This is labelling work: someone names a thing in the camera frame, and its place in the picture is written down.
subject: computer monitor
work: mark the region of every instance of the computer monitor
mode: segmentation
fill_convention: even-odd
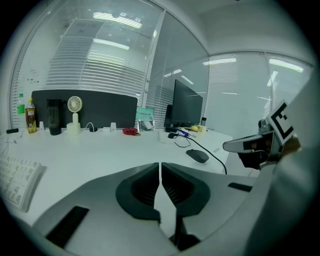
[[[184,85],[175,80],[173,104],[171,112],[171,123],[174,126],[190,127],[198,125],[201,118],[203,98]]]

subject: black water bottle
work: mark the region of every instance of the black water bottle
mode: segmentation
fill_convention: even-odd
[[[59,135],[61,133],[61,106],[61,99],[46,100],[48,127],[51,135]]]

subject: black mouse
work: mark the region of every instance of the black mouse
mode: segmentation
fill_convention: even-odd
[[[186,151],[186,154],[199,163],[205,163],[209,159],[209,156],[201,150],[190,149]]]

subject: red object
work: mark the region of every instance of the red object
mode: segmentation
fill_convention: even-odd
[[[138,130],[136,128],[124,128],[122,131],[125,135],[132,136],[135,136],[138,133]]]

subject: black partition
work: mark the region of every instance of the black partition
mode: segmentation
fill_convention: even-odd
[[[56,89],[35,90],[32,92],[32,100],[35,105],[36,126],[39,122],[48,127],[47,99],[61,99],[61,127],[66,128],[72,122],[72,112],[69,111],[67,102],[71,96],[82,99],[82,109],[78,112],[81,128],[92,122],[94,127],[110,127],[116,123],[117,128],[135,127],[138,99],[136,97],[120,95],[115,93]]]

